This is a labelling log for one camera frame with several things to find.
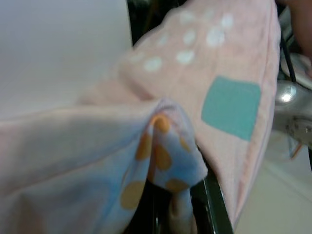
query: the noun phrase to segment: white floor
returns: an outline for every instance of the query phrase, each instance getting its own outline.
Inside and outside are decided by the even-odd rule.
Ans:
[[[273,132],[235,234],[311,234],[312,172],[307,148],[289,159],[289,139]]]

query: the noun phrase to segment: folded fabric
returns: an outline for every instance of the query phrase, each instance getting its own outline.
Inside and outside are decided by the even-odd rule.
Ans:
[[[166,99],[1,122],[0,233],[122,233],[146,179],[173,194],[171,231],[191,233],[188,189],[206,174],[190,121]]]
[[[274,0],[192,0],[172,10],[84,104],[169,97],[190,117],[236,225],[272,127],[280,28]]]

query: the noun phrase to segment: light blue fabric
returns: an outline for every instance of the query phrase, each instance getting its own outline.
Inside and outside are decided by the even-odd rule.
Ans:
[[[218,76],[207,92],[201,119],[217,129],[250,141],[260,98],[258,84]]]

